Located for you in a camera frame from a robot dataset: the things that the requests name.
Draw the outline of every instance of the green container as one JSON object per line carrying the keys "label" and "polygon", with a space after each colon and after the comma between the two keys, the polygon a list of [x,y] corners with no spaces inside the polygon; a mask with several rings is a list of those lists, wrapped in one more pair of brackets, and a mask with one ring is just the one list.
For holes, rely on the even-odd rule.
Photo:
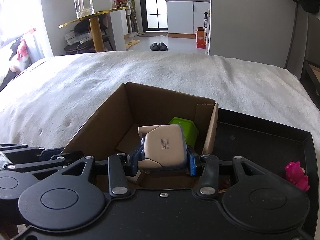
{"label": "green container", "polygon": [[195,147],[199,131],[194,122],[192,122],[191,120],[174,117],[168,124],[180,125],[183,129],[184,139],[187,145],[190,145],[192,148]]}

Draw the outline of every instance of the bottle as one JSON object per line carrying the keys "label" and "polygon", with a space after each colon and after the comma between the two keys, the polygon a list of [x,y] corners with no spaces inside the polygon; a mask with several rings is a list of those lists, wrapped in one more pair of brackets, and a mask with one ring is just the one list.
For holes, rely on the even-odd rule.
{"label": "bottle", "polygon": [[92,0],[74,0],[77,18],[94,14]]}
{"label": "bottle", "polygon": [[208,13],[204,13],[204,31],[206,32],[208,29]]}

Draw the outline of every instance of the glass jar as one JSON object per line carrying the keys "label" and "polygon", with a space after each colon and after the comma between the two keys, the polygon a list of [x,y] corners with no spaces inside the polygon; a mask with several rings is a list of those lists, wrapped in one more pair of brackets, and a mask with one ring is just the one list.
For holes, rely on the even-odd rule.
{"label": "glass jar", "polygon": [[92,0],[74,0],[77,18],[94,14]]}

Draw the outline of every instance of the black tray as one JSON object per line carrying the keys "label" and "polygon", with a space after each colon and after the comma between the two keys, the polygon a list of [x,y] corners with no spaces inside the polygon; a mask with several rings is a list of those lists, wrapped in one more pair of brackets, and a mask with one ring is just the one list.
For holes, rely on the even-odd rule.
{"label": "black tray", "polygon": [[243,156],[285,178],[289,162],[301,162],[309,177],[310,212],[303,230],[314,237],[318,217],[318,169],[310,132],[246,114],[219,109],[213,154],[231,161]]}

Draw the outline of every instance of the floor mat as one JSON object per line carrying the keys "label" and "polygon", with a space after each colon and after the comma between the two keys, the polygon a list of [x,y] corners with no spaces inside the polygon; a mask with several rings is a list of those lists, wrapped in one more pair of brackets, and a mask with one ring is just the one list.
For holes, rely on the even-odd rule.
{"label": "floor mat", "polygon": [[148,32],[139,36],[140,37],[164,37],[167,35],[168,35],[168,32]]}

